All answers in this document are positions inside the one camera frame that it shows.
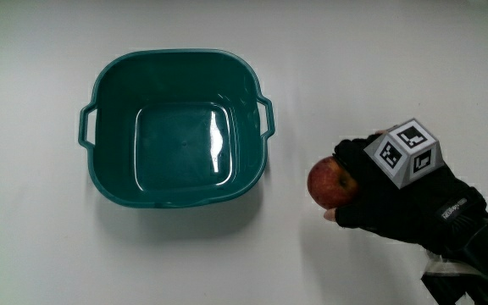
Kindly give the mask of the person's right hand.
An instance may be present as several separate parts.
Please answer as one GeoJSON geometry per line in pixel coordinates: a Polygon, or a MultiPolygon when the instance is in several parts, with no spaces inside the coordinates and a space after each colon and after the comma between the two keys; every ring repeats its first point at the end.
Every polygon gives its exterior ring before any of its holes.
{"type": "Polygon", "coordinates": [[[359,193],[324,217],[343,228],[362,229],[386,238],[419,244],[444,254],[463,247],[484,225],[486,202],[446,165],[399,189],[365,153],[378,133],[343,140],[333,156],[356,180],[359,193]]]}

